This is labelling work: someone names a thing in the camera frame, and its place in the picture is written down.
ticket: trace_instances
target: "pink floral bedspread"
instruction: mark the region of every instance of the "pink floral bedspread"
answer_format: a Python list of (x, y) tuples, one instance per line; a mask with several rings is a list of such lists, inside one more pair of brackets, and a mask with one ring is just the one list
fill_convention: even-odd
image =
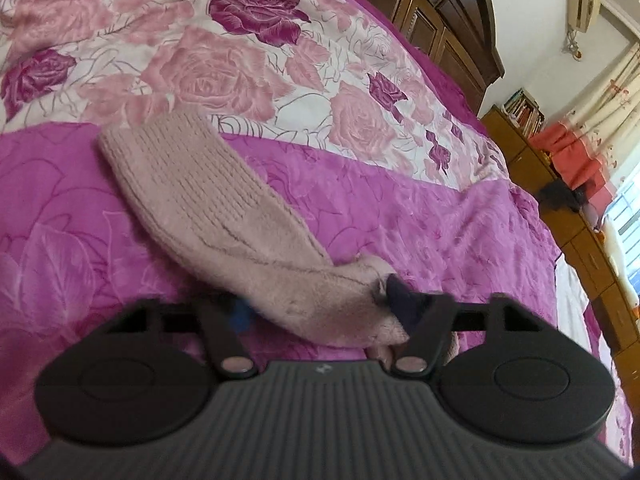
[[(0, 0), (0, 451), (47, 441), (33, 380), (140, 295), (185, 276), (127, 211), (99, 127), (199, 105), (334, 260), (421, 290), (519, 298), (556, 321), (558, 248), (495, 145), (454, 117), (356, 0)], [(363, 358), (259, 321), (272, 358)], [(463, 348), (479, 335), (463, 338)]]

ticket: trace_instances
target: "round black pad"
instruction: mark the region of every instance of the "round black pad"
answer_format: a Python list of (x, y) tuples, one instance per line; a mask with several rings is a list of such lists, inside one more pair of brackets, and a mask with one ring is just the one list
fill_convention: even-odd
[(532, 357), (501, 364), (495, 383), (506, 394), (525, 400), (548, 400), (561, 395), (569, 386), (569, 374), (558, 364)]
[(473, 430), (540, 445), (594, 434), (614, 399), (607, 369), (554, 330), (488, 338), (442, 369), (440, 392)]
[(50, 433), (127, 446), (177, 430), (203, 407), (208, 370), (144, 336), (107, 334), (68, 349), (41, 373), (35, 400)]

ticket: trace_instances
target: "book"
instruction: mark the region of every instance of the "book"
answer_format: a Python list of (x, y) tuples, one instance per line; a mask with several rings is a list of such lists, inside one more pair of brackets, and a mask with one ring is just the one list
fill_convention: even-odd
[(509, 99), (507, 99), (507, 102), (505, 102), (504, 104), (504, 109), (507, 111), (507, 113), (509, 112), (511, 105), (513, 105), (518, 100), (518, 97), (521, 93), (522, 92), (520, 90), (516, 90), (513, 95), (509, 97)]
[(526, 139), (543, 127), (545, 117), (536, 100), (524, 88), (514, 92), (502, 105), (502, 110)]

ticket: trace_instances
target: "pink knitted sock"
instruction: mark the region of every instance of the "pink knitted sock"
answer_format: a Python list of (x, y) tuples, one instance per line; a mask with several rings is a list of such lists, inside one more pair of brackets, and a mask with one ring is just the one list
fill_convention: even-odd
[(315, 343), (407, 339), (380, 301), (393, 269), (376, 256), (335, 267), (302, 219), (194, 110), (107, 129), (100, 146), (142, 225), (197, 278)]

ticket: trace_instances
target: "curtain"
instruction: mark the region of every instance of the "curtain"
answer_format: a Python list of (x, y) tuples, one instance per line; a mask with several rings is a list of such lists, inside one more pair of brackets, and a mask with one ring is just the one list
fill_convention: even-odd
[(598, 87), (530, 143), (550, 153), (571, 189), (584, 184), (604, 215), (617, 190), (640, 165), (640, 44), (636, 43)]

